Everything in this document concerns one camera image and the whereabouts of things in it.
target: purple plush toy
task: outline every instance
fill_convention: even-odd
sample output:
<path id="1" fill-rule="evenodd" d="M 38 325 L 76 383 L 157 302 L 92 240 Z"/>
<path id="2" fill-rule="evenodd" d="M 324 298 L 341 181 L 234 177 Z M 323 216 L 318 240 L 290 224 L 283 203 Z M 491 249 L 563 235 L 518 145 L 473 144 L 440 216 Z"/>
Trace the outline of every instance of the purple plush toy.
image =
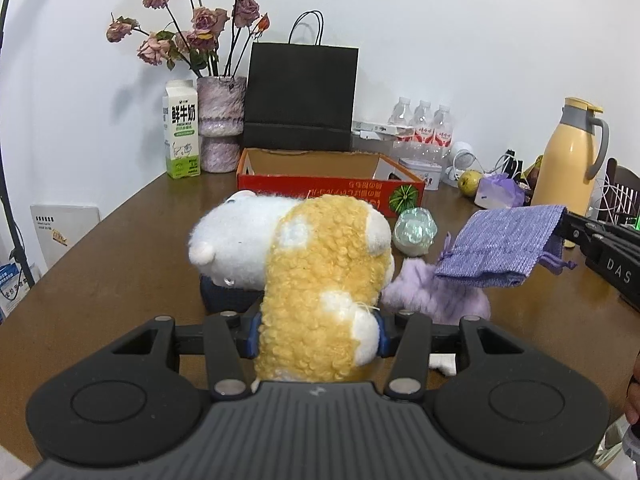
<path id="1" fill-rule="evenodd" d="M 439 278 L 435 269 L 420 258 L 406 259 L 398 277 L 382 290 L 382 303 L 392 311 L 421 312 L 439 324 L 457 325 L 470 315 L 490 318 L 489 299 L 480 288 Z"/>

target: vase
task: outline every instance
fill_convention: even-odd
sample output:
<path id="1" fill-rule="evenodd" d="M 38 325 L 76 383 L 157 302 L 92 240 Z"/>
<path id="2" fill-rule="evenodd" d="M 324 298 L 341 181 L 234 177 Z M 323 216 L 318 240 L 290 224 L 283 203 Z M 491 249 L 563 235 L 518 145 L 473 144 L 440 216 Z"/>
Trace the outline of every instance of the vase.
<path id="1" fill-rule="evenodd" d="M 244 129 L 245 77 L 198 79 L 198 129 L 203 137 L 231 137 Z"/>
<path id="2" fill-rule="evenodd" d="M 238 136 L 200 136 L 200 169 L 207 173 L 229 173 L 238 168 L 240 144 Z"/>

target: yellow plush toy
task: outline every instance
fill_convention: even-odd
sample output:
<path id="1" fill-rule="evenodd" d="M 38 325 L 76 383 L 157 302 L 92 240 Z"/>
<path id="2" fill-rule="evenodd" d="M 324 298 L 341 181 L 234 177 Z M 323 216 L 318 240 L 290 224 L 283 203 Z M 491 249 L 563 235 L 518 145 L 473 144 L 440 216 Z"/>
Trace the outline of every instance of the yellow plush toy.
<path id="1" fill-rule="evenodd" d="M 357 380 L 378 350 L 370 310 L 393 275 L 388 222 L 369 204 L 324 195 L 279 223 L 266 261 L 259 380 Z"/>
<path id="2" fill-rule="evenodd" d="M 241 191 L 209 212 L 189 256 L 219 286 L 264 290 L 258 380 L 359 380 L 378 350 L 391 229 L 369 203 Z"/>

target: chair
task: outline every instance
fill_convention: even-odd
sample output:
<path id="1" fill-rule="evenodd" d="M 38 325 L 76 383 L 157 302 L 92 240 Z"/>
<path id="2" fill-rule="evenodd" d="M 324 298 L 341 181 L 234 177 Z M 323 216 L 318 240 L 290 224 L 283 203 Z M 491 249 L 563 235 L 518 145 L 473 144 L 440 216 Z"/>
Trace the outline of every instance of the chair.
<path id="1" fill-rule="evenodd" d="M 618 165 L 615 158 L 607 161 L 606 193 L 600 201 L 598 220 L 614 224 L 635 223 L 640 212 L 640 178 Z"/>

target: drawstring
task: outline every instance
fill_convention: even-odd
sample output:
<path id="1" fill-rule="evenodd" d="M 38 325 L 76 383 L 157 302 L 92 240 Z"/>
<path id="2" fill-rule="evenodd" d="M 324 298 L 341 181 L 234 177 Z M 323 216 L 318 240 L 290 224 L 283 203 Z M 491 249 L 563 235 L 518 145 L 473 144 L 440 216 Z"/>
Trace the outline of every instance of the drawstring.
<path id="1" fill-rule="evenodd" d="M 556 276 L 559 276 L 562 273 L 562 270 L 567 267 L 569 270 L 575 269 L 577 264 L 575 262 L 566 262 L 562 258 L 559 258 L 555 254 L 549 253 L 548 251 L 543 251 L 538 261 L 540 265 L 548 269 Z"/>
<path id="2" fill-rule="evenodd" d="M 440 253 L 440 256 L 438 256 L 438 262 L 441 262 L 442 260 L 444 260 L 444 258 L 448 258 L 449 256 L 451 256 L 451 253 L 449 252 L 450 245 L 451 245 L 451 233 L 447 232 L 447 236 L 445 236 L 444 238 L 444 245 L 442 247 L 442 252 Z"/>

